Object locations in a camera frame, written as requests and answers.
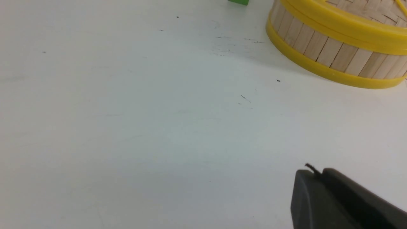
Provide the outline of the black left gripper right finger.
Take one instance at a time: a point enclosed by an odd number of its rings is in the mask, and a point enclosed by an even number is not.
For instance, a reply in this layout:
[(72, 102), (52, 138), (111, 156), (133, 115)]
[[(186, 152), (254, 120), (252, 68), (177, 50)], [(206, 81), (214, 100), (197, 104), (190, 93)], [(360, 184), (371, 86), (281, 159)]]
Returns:
[(367, 190), (332, 168), (322, 172), (322, 182), (358, 224), (364, 229), (406, 229), (404, 210)]

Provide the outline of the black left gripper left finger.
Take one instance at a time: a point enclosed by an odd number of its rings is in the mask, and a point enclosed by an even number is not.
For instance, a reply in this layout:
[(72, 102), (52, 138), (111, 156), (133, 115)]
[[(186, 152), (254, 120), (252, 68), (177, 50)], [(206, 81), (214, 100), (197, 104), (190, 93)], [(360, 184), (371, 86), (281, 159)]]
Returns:
[(295, 229), (362, 229), (322, 182), (322, 172), (307, 163), (297, 170), (291, 198)]

